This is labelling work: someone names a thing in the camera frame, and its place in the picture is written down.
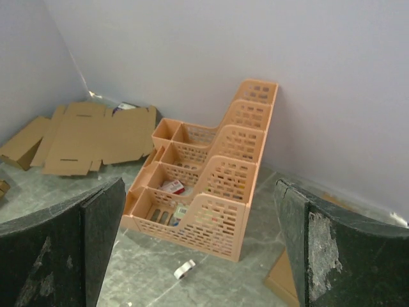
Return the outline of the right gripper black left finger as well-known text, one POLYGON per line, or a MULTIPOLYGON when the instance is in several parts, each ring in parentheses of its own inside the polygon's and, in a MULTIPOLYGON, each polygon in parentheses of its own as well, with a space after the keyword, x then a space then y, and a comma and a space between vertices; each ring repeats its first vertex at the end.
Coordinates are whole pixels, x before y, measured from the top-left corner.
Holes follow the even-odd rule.
POLYGON ((117 177, 1 223, 1 306, 96 306, 125 196, 117 177))

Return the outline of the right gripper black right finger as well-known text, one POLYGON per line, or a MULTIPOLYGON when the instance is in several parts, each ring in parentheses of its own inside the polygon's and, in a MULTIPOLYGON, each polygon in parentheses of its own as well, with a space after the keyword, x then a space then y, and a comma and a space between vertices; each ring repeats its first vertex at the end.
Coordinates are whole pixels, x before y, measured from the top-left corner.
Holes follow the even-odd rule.
POLYGON ((408 306, 408 229, 280 178, 274 203, 301 306, 408 306))

